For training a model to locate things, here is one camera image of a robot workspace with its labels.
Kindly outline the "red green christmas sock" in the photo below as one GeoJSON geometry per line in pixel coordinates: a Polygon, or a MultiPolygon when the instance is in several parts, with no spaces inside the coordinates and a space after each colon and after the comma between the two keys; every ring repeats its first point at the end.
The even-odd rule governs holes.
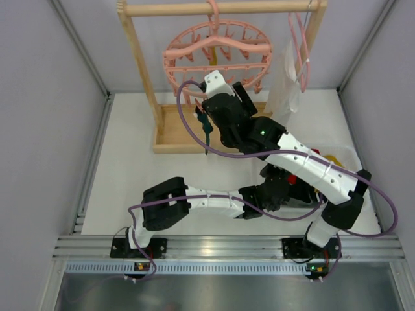
{"type": "Polygon", "coordinates": [[[208,115],[200,110],[197,106],[195,107],[195,115],[198,121],[202,124],[202,130],[206,138],[206,145],[210,146],[210,134],[213,131],[213,127],[209,121],[208,115]]]}

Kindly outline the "pink round clip hanger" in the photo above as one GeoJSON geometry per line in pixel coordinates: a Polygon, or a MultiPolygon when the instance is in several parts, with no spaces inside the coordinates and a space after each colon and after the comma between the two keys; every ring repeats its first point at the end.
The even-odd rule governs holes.
{"type": "Polygon", "coordinates": [[[232,85],[241,82],[255,94],[263,90],[273,46],[268,36],[245,21],[222,19],[216,1],[208,1],[213,13],[208,20],[177,35],[163,52],[163,67],[174,95],[186,80],[202,83],[204,77],[219,70],[232,85]],[[209,48],[215,47],[217,65],[210,66],[209,48]]]}

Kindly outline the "red sock with pompom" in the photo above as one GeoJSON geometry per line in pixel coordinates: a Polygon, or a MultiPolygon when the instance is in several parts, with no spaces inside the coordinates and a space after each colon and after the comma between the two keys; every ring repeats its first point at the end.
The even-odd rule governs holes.
{"type": "Polygon", "coordinates": [[[296,184],[296,180],[297,180],[297,177],[295,175],[290,175],[287,178],[287,181],[289,182],[290,185],[295,185],[296,184]]]}
{"type": "Polygon", "coordinates": [[[320,151],[319,151],[319,149],[315,149],[315,148],[312,148],[311,149],[311,151],[312,151],[312,154],[314,155],[314,156],[316,156],[316,155],[321,155],[321,153],[320,153],[320,151]]]}

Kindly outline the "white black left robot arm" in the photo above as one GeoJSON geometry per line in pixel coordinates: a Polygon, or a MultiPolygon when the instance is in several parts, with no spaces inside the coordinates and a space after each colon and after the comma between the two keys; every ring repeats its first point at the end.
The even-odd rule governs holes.
{"type": "Polygon", "coordinates": [[[173,177],[145,190],[141,204],[128,209],[133,218],[126,235],[130,249],[147,247],[156,231],[169,229],[190,214],[213,213],[250,220],[265,211],[279,210],[289,199],[287,173],[266,165],[260,175],[265,179],[262,184],[231,192],[191,187],[183,177],[173,177]]]}

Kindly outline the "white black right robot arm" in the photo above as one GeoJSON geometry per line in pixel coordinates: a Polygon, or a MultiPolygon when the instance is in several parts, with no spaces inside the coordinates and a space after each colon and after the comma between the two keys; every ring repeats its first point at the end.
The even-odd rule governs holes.
{"type": "Polygon", "coordinates": [[[269,117],[257,110],[241,83],[229,86],[212,80],[202,83],[207,98],[203,110],[219,129],[221,143],[242,154],[256,154],[269,165],[282,168],[319,190],[328,200],[320,216],[307,229],[305,239],[319,248],[327,245],[340,230],[351,229],[361,213],[365,183],[372,175],[335,170],[333,165],[269,117]]]}

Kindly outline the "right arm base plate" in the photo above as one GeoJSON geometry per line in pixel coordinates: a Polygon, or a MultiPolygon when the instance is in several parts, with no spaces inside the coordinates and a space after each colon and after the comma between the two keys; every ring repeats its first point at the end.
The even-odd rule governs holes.
{"type": "Polygon", "coordinates": [[[304,238],[281,240],[284,259],[335,259],[340,251],[337,238],[331,238],[324,247],[316,246],[304,238]]]}

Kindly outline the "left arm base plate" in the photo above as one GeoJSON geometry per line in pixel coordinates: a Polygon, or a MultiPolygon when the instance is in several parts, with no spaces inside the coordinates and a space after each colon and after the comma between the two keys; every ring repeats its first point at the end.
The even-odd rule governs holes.
{"type": "MultiPolygon", "coordinates": [[[[167,251],[166,238],[152,238],[143,251],[152,259],[163,258],[167,251]]],[[[114,238],[110,249],[112,259],[143,259],[145,256],[138,250],[132,249],[127,238],[114,238]]]]}

